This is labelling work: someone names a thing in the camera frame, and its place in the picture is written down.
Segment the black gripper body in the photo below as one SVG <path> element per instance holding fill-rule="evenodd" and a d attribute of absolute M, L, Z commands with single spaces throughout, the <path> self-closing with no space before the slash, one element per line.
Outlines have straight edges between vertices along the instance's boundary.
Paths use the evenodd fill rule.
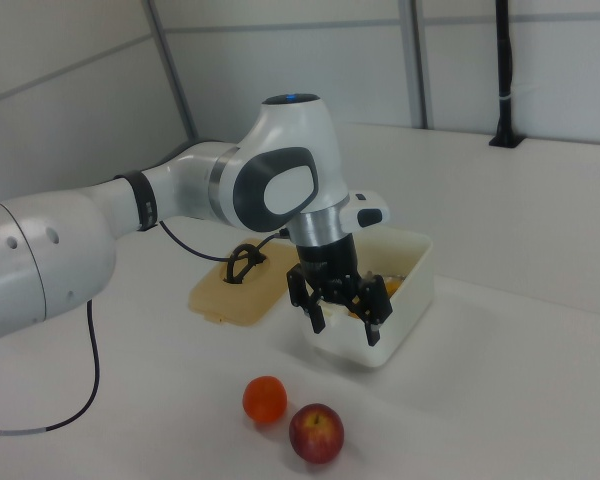
<path fill-rule="evenodd" d="M 297 246 L 297 253 L 305 281 L 326 301 L 342 303 L 357 296 L 361 276 L 352 234 L 327 245 Z"/>

